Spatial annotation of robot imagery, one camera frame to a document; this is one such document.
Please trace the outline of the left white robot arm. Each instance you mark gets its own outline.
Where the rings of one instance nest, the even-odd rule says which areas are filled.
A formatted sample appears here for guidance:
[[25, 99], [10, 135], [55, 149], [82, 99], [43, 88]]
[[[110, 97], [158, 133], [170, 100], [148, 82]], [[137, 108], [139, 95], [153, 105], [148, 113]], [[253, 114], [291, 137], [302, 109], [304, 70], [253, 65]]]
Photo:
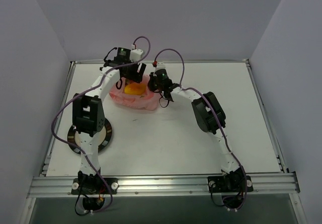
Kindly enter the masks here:
[[141, 82], [146, 65], [139, 67], [145, 54], [132, 45], [131, 49], [117, 48], [114, 59], [104, 60], [101, 74], [83, 93], [75, 94], [72, 102], [72, 124], [80, 138], [81, 164], [78, 180], [89, 193], [97, 193], [102, 186], [99, 178], [100, 132], [105, 128], [103, 101], [112, 87], [121, 79]]

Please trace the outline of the pink plastic bag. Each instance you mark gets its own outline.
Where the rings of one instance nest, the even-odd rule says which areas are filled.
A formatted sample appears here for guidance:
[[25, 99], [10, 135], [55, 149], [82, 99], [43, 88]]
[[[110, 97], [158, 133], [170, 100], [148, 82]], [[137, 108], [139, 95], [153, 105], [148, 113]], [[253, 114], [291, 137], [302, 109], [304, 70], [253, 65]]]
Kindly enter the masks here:
[[134, 109], [146, 109], [146, 110], [155, 110], [158, 106], [159, 95], [157, 93], [153, 93], [148, 89], [148, 81], [149, 76], [145, 74], [140, 83], [146, 85], [145, 93], [142, 95], [127, 95], [124, 93], [124, 87], [133, 81], [122, 78], [123, 85], [120, 89], [117, 89], [116, 84], [109, 91], [109, 95], [112, 100], [126, 107], [134, 108]]

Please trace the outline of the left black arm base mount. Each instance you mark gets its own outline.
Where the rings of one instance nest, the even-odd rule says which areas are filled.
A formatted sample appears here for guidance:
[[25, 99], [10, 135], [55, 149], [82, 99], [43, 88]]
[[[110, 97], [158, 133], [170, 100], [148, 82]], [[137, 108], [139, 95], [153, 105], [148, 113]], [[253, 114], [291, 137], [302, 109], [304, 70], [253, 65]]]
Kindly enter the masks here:
[[110, 189], [97, 176], [83, 176], [73, 180], [70, 193], [77, 196], [74, 207], [79, 215], [101, 211], [109, 206], [106, 196], [117, 193], [119, 180], [117, 178], [104, 178], [104, 180]]

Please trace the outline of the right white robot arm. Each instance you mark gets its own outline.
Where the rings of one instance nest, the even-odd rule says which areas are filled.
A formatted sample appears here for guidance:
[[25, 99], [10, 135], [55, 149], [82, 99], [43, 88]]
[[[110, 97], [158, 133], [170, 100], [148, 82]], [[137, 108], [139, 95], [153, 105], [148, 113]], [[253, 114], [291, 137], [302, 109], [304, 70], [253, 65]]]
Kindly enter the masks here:
[[246, 179], [246, 172], [229, 145], [224, 132], [226, 114], [215, 94], [203, 94], [193, 87], [183, 88], [170, 80], [165, 69], [158, 69], [149, 74], [148, 88], [159, 93], [168, 102], [185, 99], [191, 103], [197, 125], [209, 135], [218, 148], [224, 186], [229, 190], [239, 187], [242, 180]]

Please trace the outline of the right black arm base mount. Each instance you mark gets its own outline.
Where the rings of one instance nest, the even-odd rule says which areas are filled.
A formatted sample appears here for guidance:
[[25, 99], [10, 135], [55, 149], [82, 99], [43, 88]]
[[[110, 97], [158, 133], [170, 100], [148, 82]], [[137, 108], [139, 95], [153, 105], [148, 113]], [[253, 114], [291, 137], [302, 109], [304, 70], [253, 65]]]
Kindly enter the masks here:
[[250, 176], [229, 177], [209, 176], [208, 190], [212, 203], [217, 207], [226, 207], [228, 211], [238, 211], [245, 202], [249, 192], [253, 192], [253, 183]]

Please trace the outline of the fake yellow orange mango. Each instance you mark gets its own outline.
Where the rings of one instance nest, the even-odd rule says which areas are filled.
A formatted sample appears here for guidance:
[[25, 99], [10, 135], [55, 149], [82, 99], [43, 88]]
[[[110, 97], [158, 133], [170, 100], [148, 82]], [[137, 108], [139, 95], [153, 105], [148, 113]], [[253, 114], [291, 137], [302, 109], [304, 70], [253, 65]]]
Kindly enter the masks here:
[[145, 93], [146, 85], [143, 83], [130, 83], [124, 87], [124, 93], [127, 95], [142, 95]]

